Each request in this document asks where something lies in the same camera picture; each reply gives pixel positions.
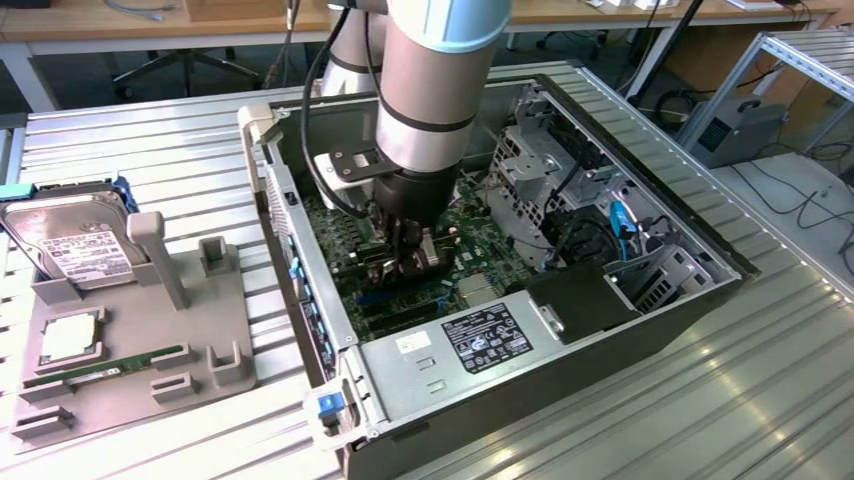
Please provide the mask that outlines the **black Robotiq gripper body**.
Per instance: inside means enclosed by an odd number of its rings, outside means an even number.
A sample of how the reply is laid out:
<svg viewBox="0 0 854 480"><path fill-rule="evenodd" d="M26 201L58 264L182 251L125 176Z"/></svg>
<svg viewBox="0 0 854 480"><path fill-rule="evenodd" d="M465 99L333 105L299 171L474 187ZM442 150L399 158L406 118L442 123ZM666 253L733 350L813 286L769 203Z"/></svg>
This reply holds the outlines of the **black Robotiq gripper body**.
<svg viewBox="0 0 854 480"><path fill-rule="evenodd" d="M397 225L434 227L449 208L461 168L399 170L373 179L377 219L386 233Z"/></svg>

